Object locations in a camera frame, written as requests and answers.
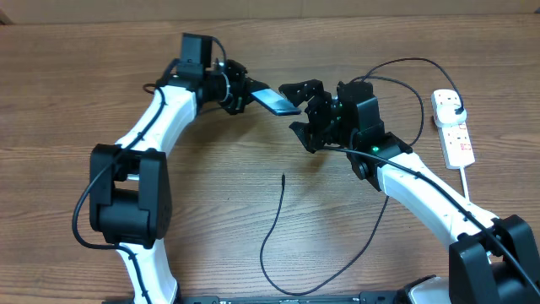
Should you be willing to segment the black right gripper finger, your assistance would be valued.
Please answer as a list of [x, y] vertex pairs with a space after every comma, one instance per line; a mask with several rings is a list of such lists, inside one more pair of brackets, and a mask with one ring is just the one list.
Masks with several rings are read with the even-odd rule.
[[314, 129], [310, 123], [292, 122], [289, 128], [308, 152], [314, 154], [319, 149], [318, 138], [314, 134]]
[[278, 91], [294, 106], [299, 106], [303, 102], [307, 102], [310, 106], [316, 106], [325, 101], [323, 83], [318, 79], [282, 84], [278, 87]]

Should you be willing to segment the Samsung Galaxy smartphone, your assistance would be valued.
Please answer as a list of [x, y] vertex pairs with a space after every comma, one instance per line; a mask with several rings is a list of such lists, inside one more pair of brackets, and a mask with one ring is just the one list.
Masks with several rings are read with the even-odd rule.
[[300, 109], [272, 89], [258, 90], [251, 96], [275, 116], [299, 115]]

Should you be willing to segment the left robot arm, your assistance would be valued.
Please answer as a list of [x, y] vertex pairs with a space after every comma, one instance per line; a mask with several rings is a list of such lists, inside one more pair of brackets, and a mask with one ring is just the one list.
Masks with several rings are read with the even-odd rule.
[[219, 39], [185, 33], [181, 54], [152, 83], [153, 99], [135, 126], [115, 144], [98, 144], [90, 155], [89, 223], [101, 233], [103, 250], [121, 254], [135, 295], [132, 303], [177, 303], [179, 285], [171, 275], [164, 237], [172, 198], [167, 157], [203, 104], [219, 103], [230, 115], [256, 100], [269, 105], [279, 95], [247, 77], [246, 68], [212, 59]]

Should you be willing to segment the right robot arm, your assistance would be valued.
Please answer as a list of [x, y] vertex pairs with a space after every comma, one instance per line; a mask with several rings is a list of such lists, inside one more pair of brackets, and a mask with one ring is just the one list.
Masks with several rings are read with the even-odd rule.
[[346, 153], [353, 171], [396, 199], [428, 227], [449, 254], [447, 277], [429, 276], [396, 293], [397, 303], [537, 303], [539, 252], [531, 227], [482, 209], [437, 177], [410, 145], [385, 130], [373, 86], [339, 83], [332, 95], [321, 81], [283, 84], [308, 121], [290, 127], [311, 153]]

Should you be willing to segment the white charger adapter plug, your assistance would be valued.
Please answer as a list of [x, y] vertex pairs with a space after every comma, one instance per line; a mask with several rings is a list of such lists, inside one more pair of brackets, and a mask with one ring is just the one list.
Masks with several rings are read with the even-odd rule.
[[467, 120], [467, 111], [455, 104], [436, 104], [434, 109], [435, 125], [438, 128], [448, 128]]

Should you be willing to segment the white power strip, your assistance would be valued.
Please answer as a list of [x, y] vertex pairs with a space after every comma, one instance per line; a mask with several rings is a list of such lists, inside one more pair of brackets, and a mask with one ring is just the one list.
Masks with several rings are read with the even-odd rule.
[[[433, 111], [436, 104], [455, 104], [461, 106], [461, 100], [458, 97], [457, 92], [454, 90], [435, 90], [430, 99]], [[459, 170], [475, 162], [473, 147], [467, 130], [466, 121], [448, 128], [437, 127], [437, 129], [445, 160], [445, 166], [448, 169]]]

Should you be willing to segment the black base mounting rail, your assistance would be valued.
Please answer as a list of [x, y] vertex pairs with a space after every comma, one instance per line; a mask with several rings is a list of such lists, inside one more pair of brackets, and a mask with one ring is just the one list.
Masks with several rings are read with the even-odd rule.
[[449, 279], [430, 275], [399, 290], [361, 291], [358, 295], [333, 296], [261, 296], [219, 298], [217, 296], [183, 297], [182, 304], [450, 304]]

